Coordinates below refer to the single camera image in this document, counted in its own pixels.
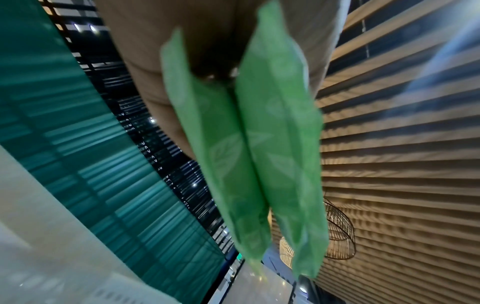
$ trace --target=green curtain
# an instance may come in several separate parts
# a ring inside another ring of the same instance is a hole
[[[199,303],[224,261],[214,240],[125,133],[38,0],[4,1],[0,25],[0,144],[147,284]]]

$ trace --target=person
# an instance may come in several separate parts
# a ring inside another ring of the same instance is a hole
[[[181,27],[191,71],[228,78],[267,0],[96,0],[132,79],[160,128],[190,158],[195,155],[162,79],[160,48]],[[325,77],[350,0],[280,0],[287,29],[305,55],[313,95]]]

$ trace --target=wooden slatted wall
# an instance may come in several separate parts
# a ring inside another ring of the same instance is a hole
[[[366,2],[344,31],[400,1]],[[417,1],[334,51],[316,100],[322,182],[357,254],[315,281],[351,303],[480,303],[479,12]]]

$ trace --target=woven lampshade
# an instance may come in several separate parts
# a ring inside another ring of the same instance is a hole
[[[328,220],[328,238],[330,242],[325,257],[349,259],[356,253],[354,226],[350,219],[326,198],[323,199]],[[280,259],[292,267],[295,253],[284,237],[280,239]]]

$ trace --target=green plastic bag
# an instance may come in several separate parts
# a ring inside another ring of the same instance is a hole
[[[252,263],[270,244],[269,206],[295,252],[293,271],[315,277],[329,242],[319,138],[300,48],[277,2],[263,6],[234,93],[189,72],[180,31],[161,52],[168,96],[236,248]]]

